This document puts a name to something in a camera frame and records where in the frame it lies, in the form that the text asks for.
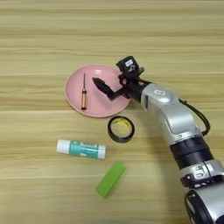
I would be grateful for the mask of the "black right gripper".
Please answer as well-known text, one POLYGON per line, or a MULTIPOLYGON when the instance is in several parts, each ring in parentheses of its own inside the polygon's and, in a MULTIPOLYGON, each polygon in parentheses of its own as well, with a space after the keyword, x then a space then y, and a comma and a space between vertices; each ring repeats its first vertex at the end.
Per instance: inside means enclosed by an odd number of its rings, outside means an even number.
POLYGON ((143 90, 151 84, 150 81, 142 80, 138 76, 131 79, 125 77, 123 74, 118 76, 119 82, 122 85, 117 91, 113 91, 102 79, 93 78, 93 82, 96 87, 103 92, 111 101, 118 98, 119 96, 124 96, 127 99, 134 99, 137 102, 141 101, 141 95, 143 90))

